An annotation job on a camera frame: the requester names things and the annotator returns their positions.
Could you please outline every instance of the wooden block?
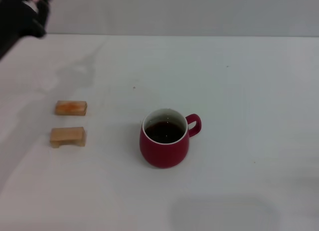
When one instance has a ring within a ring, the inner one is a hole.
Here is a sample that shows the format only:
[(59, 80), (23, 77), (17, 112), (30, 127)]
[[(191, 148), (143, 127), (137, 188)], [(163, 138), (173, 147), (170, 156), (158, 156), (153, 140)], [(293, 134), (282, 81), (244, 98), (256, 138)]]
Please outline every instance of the wooden block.
[(86, 134), (83, 127), (53, 128), (50, 143), (53, 148), (61, 145), (85, 146)]
[(87, 103), (85, 101), (58, 101), (55, 114), (60, 116), (85, 116)]

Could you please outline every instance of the small wooden piece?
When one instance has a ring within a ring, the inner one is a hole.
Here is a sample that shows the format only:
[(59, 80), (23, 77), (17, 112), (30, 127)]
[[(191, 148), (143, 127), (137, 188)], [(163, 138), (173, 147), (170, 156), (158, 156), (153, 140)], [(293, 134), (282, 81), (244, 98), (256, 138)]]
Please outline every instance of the small wooden piece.
[(86, 134), (83, 127), (53, 128), (50, 143), (53, 148), (61, 145), (85, 146)]
[(85, 101), (58, 101), (55, 114), (60, 116), (85, 116), (87, 103)]

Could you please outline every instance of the red mug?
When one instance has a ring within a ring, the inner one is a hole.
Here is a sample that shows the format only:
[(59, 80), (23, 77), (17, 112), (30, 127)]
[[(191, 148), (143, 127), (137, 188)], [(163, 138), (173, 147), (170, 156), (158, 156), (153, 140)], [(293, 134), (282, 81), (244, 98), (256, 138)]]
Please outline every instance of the red mug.
[[(148, 137), (145, 130), (160, 121), (174, 120), (183, 128), (184, 135), (173, 143), (158, 143)], [(188, 125), (196, 122), (192, 129)], [(201, 130), (201, 120), (198, 115), (184, 117), (172, 109), (160, 109), (147, 115), (142, 123), (140, 135), (140, 150), (145, 160), (158, 168), (170, 168), (178, 165), (188, 152), (189, 138)]]

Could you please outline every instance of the mug handle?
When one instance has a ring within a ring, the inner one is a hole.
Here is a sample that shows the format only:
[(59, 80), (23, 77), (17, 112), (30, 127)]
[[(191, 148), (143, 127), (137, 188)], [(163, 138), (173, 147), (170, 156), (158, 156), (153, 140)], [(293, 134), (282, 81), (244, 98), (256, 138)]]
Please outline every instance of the mug handle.
[(200, 120), (198, 115), (196, 115), (196, 114), (188, 115), (186, 117), (186, 121), (187, 121), (187, 124), (191, 124), (193, 122), (196, 122), (196, 125), (192, 129), (188, 130), (189, 137), (195, 136), (196, 134), (198, 134), (200, 132), (200, 130), (201, 130), (201, 120)]

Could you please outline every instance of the coffee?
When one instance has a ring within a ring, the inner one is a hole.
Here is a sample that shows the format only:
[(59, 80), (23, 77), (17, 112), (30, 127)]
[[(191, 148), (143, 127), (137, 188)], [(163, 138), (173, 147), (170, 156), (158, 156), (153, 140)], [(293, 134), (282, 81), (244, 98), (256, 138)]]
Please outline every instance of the coffee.
[(181, 139), (185, 131), (170, 121), (160, 121), (145, 130), (146, 135), (158, 143), (168, 144)]

